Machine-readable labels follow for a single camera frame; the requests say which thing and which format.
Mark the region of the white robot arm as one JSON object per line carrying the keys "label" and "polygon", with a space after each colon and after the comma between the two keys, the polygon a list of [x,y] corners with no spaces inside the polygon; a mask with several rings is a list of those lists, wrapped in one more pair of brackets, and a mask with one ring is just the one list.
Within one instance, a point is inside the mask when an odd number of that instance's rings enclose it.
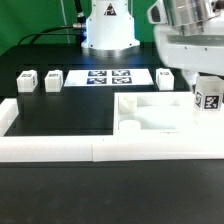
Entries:
{"label": "white robot arm", "polygon": [[[119,57],[139,48],[128,0],[91,0],[82,51]],[[224,77],[224,0],[156,0],[147,11],[164,65]]]}

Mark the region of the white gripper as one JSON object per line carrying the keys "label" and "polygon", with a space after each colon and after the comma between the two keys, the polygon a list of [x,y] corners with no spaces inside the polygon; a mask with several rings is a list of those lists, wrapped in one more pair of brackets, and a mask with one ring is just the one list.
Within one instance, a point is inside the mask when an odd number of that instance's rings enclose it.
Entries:
{"label": "white gripper", "polygon": [[168,25],[156,25],[154,36],[161,61],[184,69],[181,73],[192,93],[198,72],[224,76],[224,23],[205,23],[204,32],[193,36],[181,36]]}

